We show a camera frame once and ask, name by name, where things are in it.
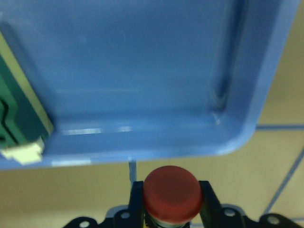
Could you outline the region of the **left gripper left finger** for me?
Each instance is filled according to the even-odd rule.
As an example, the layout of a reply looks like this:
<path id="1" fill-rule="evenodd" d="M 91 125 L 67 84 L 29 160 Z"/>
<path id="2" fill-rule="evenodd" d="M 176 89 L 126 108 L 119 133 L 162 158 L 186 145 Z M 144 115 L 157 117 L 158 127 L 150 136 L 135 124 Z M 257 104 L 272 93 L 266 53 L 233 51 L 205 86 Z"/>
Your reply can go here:
<path id="1" fill-rule="evenodd" d="M 132 185 L 128 207 L 114 215 L 114 227 L 142 228 L 144 214 L 143 181 L 135 181 Z"/>

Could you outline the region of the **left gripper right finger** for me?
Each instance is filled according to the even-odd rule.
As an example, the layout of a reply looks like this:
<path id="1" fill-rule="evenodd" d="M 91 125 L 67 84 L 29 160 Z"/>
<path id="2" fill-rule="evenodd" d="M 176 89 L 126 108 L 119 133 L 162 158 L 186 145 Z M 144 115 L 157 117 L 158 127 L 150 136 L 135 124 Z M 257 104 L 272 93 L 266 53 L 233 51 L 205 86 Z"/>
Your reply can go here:
<path id="1" fill-rule="evenodd" d="M 241 228 L 242 217 L 232 208 L 222 206 L 211 184 L 208 181 L 199 181 L 202 190 L 202 206 L 200 218 L 205 228 Z"/>

